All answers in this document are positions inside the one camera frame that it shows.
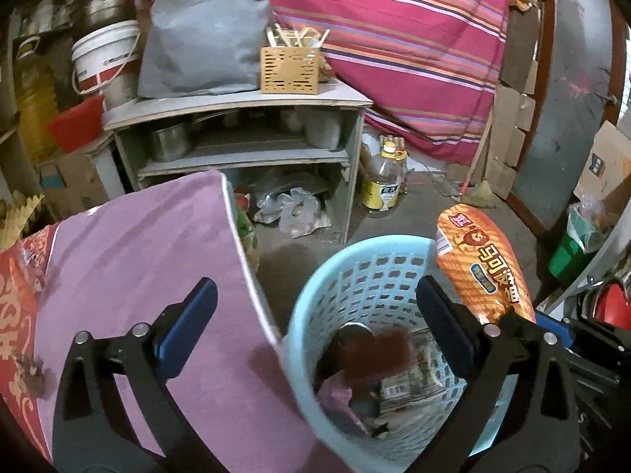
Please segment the camouflage patterned wrapper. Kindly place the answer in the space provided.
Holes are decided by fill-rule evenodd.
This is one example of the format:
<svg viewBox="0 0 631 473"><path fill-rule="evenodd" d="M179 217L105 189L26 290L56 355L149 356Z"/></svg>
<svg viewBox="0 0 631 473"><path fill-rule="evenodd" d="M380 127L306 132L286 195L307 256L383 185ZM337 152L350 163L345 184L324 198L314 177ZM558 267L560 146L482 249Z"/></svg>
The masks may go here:
<svg viewBox="0 0 631 473"><path fill-rule="evenodd" d="M428 328L414 329L409 335L409 342L411 365L403 372L381 381L381 413L427 405L436 396L451 396L466 386L447 364Z"/></svg>

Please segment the orange snack bag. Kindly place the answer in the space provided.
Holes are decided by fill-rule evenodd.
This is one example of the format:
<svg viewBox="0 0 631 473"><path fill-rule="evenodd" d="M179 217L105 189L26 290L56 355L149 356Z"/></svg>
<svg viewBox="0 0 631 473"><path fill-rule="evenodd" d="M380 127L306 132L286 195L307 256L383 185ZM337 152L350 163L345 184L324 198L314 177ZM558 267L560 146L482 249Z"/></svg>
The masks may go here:
<svg viewBox="0 0 631 473"><path fill-rule="evenodd" d="M497 324L512 311L534 322L522 270L502 230L480 209L457 204L436 221L436 260L472 314Z"/></svg>

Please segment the dark red sponge block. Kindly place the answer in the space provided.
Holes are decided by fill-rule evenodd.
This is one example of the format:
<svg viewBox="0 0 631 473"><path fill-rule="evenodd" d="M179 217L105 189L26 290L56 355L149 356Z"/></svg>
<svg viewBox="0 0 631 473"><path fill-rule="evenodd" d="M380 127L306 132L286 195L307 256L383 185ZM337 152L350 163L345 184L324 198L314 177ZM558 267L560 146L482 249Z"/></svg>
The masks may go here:
<svg viewBox="0 0 631 473"><path fill-rule="evenodd" d="M350 385L381 381L405 371L414 360L409 332L402 328L386 329L349 355L345 381Z"/></svg>

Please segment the pink plastic wrapper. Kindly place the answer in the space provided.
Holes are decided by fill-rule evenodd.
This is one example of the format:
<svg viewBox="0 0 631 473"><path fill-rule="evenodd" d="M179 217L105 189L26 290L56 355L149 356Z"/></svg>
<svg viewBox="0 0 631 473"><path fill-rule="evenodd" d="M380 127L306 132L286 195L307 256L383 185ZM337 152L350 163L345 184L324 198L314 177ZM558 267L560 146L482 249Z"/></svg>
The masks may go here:
<svg viewBox="0 0 631 473"><path fill-rule="evenodd" d="M317 402L322 410L340 430L353 436L368 434L364 422L351 409L352 389L345 381L345 371L325 379L317 390Z"/></svg>

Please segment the black ribbed cup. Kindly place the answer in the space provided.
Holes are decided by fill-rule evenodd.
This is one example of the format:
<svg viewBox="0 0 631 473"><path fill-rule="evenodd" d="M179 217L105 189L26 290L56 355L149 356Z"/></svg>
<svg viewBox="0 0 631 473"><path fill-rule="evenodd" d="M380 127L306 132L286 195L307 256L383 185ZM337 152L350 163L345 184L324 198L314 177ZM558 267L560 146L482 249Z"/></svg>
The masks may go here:
<svg viewBox="0 0 631 473"><path fill-rule="evenodd" d="M319 392L327 379L344 371L349 363L349 355L358 351L360 346L372 342L374 338L374 333L359 322L347 322L339 328L332 335L317 362L314 392Z"/></svg>

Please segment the red patterned towel mat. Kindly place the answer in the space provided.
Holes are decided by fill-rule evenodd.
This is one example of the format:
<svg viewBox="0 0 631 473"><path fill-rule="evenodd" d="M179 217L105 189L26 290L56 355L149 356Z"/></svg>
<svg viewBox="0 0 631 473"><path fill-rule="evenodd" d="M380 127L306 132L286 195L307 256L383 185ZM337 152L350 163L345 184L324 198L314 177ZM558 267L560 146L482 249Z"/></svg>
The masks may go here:
<svg viewBox="0 0 631 473"><path fill-rule="evenodd" d="M17 359L34 357L39 298L58 227L46 226L1 253L1 402L27 440L50 458L36 397L27 385L26 370Z"/></svg>

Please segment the light blue plastic basket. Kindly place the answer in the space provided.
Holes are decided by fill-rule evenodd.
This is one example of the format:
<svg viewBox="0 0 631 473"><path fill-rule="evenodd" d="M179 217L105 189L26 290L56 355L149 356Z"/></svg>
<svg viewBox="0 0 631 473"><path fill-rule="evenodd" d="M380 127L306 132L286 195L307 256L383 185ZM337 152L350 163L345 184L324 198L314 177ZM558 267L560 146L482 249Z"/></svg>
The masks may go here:
<svg viewBox="0 0 631 473"><path fill-rule="evenodd" d="M354 472L402 472L447 421L466 383L417 306L435 242L387 235L352 244L311 274L281 364L315 436Z"/></svg>

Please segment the cardboard box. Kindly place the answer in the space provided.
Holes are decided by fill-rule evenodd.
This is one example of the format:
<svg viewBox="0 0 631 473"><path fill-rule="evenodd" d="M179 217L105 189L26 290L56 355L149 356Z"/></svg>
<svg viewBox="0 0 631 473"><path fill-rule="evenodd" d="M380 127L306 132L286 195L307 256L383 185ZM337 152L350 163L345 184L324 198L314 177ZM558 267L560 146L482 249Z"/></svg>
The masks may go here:
<svg viewBox="0 0 631 473"><path fill-rule="evenodd" d="M103 132L72 153L57 151L36 168L52 215L69 218L128 193L128 178L116 140Z"/></svg>

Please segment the oil bottle on floor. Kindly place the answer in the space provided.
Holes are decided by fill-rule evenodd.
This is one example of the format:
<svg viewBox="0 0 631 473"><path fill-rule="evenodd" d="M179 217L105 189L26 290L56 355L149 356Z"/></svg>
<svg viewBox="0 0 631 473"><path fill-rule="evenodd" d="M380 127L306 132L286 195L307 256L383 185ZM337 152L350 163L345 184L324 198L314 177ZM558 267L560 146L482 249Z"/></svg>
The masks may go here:
<svg viewBox="0 0 631 473"><path fill-rule="evenodd" d="M375 155L362 152L362 205L373 214L386 214L395 208L401 188L399 149L386 140Z"/></svg>

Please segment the red plastic basket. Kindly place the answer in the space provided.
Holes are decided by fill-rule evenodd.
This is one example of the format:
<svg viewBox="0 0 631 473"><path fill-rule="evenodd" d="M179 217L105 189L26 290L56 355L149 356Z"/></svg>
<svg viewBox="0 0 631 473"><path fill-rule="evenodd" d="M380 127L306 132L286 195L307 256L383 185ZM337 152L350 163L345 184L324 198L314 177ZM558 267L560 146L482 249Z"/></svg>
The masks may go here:
<svg viewBox="0 0 631 473"><path fill-rule="evenodd" d="M47 129L63 152L72 153L101 135L103 112L104 96L94 95L59 113Z"/></svg>

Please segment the grey low shelf cabinet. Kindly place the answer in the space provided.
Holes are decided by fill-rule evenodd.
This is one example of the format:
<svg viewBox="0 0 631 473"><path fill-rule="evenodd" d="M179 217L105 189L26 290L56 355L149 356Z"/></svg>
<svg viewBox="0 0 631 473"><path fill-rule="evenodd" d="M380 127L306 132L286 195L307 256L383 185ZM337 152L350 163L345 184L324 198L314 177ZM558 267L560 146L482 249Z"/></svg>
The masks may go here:
<svg viewBox="0 0 631 473"><path fill-rule="evenodd" d="M324 205L332 236L340 244L350 234L362 127L370 99L334 80L316 95L244 92L218 96L143 99L106 112L104 129L113 135L135 190L209 170L229 173L245 185L267 172L314 172L327 184ZM339 130L334 149L311 144L306 134L284 131L281 118L295 110L308 116L308 129ZM158 161L151 134L170 125L190 128L191 150Z"/></svg>

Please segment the striped red curtain cloth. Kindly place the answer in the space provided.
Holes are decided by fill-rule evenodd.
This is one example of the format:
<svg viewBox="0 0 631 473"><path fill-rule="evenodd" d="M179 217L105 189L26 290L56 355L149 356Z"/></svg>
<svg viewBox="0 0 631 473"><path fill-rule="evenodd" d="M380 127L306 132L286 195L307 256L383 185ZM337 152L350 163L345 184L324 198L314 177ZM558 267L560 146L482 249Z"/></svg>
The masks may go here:
<svg viewBox="0 0 631 473"><path fill-rule="evenodd" d="M508 0L269 0L281 24L325 34L334 73L372 102L369 124L469 164L493 102Z"/></svg>

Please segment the white plastic bucket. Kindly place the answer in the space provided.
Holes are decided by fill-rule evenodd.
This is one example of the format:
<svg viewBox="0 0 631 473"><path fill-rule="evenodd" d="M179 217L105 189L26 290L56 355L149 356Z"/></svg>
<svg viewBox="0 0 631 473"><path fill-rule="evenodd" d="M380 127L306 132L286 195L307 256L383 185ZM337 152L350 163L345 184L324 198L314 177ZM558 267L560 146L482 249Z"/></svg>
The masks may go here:
<svg viewBox="0 0 631 473"><path fill-rule="evenodd" d="M102 92L123 75L140 71L140 27L135 19L99 28L74 43L73 89L78 95Z"/></svg>

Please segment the grey felt cover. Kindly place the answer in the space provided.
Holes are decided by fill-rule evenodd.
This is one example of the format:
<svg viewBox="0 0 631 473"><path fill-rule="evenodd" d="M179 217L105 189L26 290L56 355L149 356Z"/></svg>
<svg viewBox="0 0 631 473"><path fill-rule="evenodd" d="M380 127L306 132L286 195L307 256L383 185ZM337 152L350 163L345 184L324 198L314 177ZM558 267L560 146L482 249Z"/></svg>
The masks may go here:
<svg viewBox="0 0 631 473"><path fill-rule="evenodd" d="M141 98L256 91L269 0L155 0L138 82Z"/></svg>

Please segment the wooden utensil holder box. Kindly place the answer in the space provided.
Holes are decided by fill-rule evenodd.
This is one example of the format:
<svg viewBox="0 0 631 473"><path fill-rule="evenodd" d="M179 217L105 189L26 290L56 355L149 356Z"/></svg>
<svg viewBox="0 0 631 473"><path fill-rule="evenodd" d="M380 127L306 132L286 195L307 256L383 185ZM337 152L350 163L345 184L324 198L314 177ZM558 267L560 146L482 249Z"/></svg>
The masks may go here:
<svg viewBox="0 0 631 473"><path fill-rule="evenodd" d="M312 27L291 29L273 24L265 29L267 45L260 49L260 89L267 94L319 92L319 85L334 78L322 47L329 38Z"/></svg>

